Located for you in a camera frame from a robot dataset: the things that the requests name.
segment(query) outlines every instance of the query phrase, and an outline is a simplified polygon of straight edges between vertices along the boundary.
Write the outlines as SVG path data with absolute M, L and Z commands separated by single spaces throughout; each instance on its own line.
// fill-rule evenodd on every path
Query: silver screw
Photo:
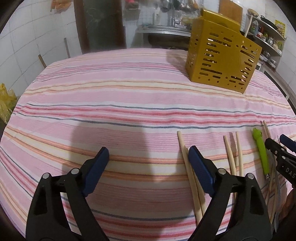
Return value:
M 44 173 L 44 174 L 42 175 L 42 178 L 44 178 L 44 179 L 49 178 L 49 173 L 48 173 L 48 172 L 47 172 L 47 173 Z
M 219 168 L 218 172 L 222 175 L 226 174 L 226 170 L 224 168 Z
M 71 170 L 71 174 L 75 175 L 79 172 L 79 169 L 78 168 L 74 168 Z
M 250 179 L 254 179 L 254 178 L 255 178 L 255 176 L 254 176 L 253 173 L 248 173 L 248 174 L 247 174 L 247 177 L 250 178 Z

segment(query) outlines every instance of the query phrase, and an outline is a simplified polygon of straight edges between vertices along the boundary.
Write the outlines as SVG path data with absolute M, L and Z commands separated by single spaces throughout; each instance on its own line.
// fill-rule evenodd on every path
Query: stainless steel sink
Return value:
M 186 37 L 190 37 L 191 35 L 191 31 L 188 29 L 158 25 L 138 26 L 136 33 L 172 34 Z

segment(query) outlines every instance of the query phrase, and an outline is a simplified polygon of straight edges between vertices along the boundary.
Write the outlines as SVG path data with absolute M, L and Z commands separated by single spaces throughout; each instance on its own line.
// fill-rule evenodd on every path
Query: table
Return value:
M 0 203 L 23 235 L 42 174 L 65 174 L 105 146 L 110 161 L 87 202 L 110 240 L 187 240 L 196 223 L 178 130 L 187 147 L 196 145 L 228 171 L 223 135 L 237 159 L 238 131 L 245 173 L 252 172 L 266 193 L 251 130 L 261 129 L 266 138 L 266 120 L 272 138 L 296 139 L 287 100 L 259 71 L 244 94 L 190 82 L 186 55 L 163 49 L 91 53 L 55 62 L 32 82 L 0 143 Z M 279 180 L 283 204 L 291 185 Z M 231 207 L 232 198 L 220 231 Z

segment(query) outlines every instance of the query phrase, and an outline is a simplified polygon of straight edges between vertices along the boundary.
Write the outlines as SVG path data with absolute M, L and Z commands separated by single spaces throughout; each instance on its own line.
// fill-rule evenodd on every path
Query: green handled utensil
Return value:
M 268 158 L 267 158 L 267 154 L 266 154 L 265 144 L 264 144 L 264 141 L 262 138 L 262 132 L 256 128 L 254 128 L 252 134 L 253 134 L 253 138 L 255 139 L 255 141 L 257 143 L 257 147 L 259 150 L 265 178 L 268 179 L 268 178 L 270 178 L 269 162 L 268 162 Z

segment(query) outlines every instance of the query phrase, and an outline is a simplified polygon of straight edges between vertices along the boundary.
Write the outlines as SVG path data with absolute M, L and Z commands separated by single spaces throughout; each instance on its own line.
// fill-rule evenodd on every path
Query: basket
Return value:
M 262 48 L 239 30 L 234 20 L 201 10 L 192 23 L 185 64 L 190 81 L 245 92 Z

